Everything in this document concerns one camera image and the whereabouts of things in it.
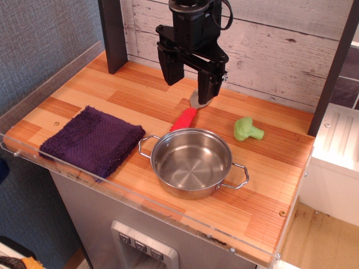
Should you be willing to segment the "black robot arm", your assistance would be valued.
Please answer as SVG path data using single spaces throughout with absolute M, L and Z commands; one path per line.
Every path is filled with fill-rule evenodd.
M 201 105 L 219 94 L 227 76 L 229 57 L 218 45 L 218 38 L 231 27 L 233 16 L 226 26 L 221 25 L 223 5 L 232 8 L 228 1 L 169 1 L 173 26 L 156 28 L 158 58 L 166 83 L 173 85 L 183 79 L 185 66 L 196 70 Z

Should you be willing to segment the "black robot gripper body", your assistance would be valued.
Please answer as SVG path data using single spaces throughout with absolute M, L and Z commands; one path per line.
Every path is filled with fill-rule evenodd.
M 229 29 L 221 26 L 222 6 L 169 6 L 173 25 L 158 25 L 157 46 L 177 53 L 185 65 L 197 70 L 208 70 L 226 76 L 228 56 L 218 45 L 220 32 Z

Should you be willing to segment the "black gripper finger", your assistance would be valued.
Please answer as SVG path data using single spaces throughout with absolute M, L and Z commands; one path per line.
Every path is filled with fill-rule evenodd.
M 203 105 L 219 94 L 222 78 L 208 70 L 198 72 L 198 102 Z
M 169 86 L 184 78 L 184 64 L 177 58 L 177 53 L 158 46 L 158 58 L 164 80 Z

